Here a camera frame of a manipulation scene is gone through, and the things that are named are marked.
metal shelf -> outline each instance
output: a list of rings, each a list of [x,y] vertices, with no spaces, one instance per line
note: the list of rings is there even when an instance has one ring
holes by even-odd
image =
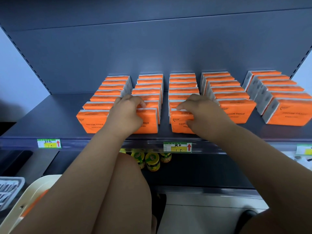
[[[39,138],[59,138],[64,150],[82,150],[93,137],[87,134],[76,119],[76,114],[92,94],[55,94],[48,96],[25,117],[0,137],[2,149],[37,148]],[[126,139],[123,148],[161,152],[163,142],[192,142],[193,153],[224,153],[211,142],[197,135],[173,133],[168,118],[168,92],[164,94],[161,124],[158,134],[134,134]],[[266,125],[253,111],[246,124],[250,130],[281,151],[294,151],[297,143],[312,143],[312,121],[306,126]]]

right hand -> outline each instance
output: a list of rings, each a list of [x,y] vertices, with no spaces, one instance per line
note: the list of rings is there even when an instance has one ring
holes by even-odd
[[[188,127],[198,136],[215,144],[219,144],[236,124],[220,108],[206,96],[192,94],[177,106],[177,110],[185,109],[194,115],[188,120]]]

floor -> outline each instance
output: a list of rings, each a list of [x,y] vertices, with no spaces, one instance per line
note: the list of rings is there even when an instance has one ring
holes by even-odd
[[[158,234],[232,234],[246,209],[268,208],[262,199],[205,194],[166,193],[167,205]]]

thigh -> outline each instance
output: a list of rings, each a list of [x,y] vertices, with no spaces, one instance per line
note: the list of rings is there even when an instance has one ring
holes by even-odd
[[[133,157],[119,153],[93,233],[151,233],[152,198]]]
[[[239,234],[285,234],[270,209],[252,217]]]

